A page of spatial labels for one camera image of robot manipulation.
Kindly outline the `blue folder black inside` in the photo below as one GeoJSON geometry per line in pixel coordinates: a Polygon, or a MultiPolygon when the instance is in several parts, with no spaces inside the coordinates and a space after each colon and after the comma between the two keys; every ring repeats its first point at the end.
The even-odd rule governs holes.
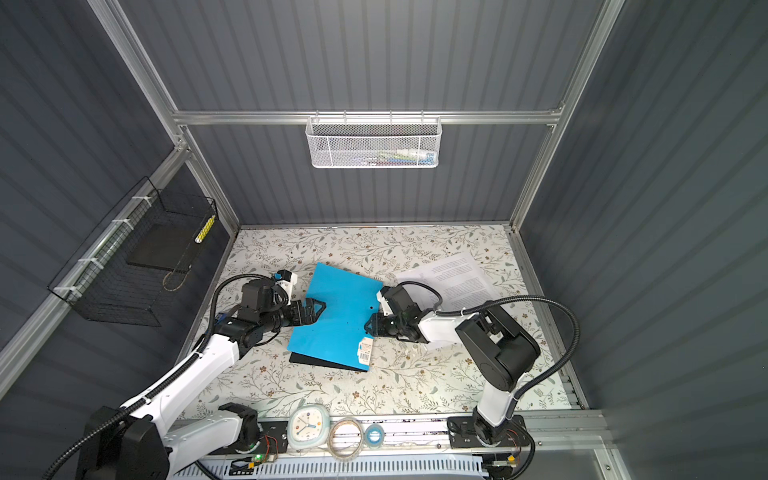
{"type": "Polygon", "coordinates": [[[365,324],[379,311],[379,280],[317,264],[306,297],[326,308],[317,322],[293,329],[287,350],[293,364],[367,372],[373,337],[365,324]]]}

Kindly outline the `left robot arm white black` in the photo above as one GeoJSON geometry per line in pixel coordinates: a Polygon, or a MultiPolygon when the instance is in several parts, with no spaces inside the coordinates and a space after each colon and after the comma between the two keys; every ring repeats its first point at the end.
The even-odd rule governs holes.
{"type": "Polygon", "coordinates": [[[313,298],[292,300],[297,277],[287,270],[238,278],[244,283],[240,303],[212,311],[190,353],[154,384],[118,408],[97,410],[83,436],[53,461],[44,478],[76,458],[79,479],[168,479],[221,448],[249,455],[279,445],[263,432],[255,409],[233,402],[185,427],[173,426],[221,373],[267,344],[265,333],[312,325],[327,307],[313,298]]]}

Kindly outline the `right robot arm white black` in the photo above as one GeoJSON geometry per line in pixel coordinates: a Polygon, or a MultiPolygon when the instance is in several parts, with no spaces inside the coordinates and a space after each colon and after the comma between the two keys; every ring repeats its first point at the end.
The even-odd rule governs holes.
{"type": "Polygon", "coordinates": [[[530,467],[537,443],[525,420],[515,413],[524,394],[558,373],[573,357],[581,339],[575,314],[562,303],[541,295],[516,295],[488,300],[474,307],[447,311],[443,297],[433,287],[403,281],[377,293],[379,311],[366,322],[365,332],[374,338],[435,344],[458,343],[469,353],[485,384],[471,416],[452,416],[446,427],[453,449],[505,446],[510,455],[483,456],[483,467],[491,479],[517,479],[530,467]],[[504,309],[506,304],[540,303],[565,314],[572,339],[562,356],[541,374],[519,384],[541,355],[538,342],[504,309]]]}

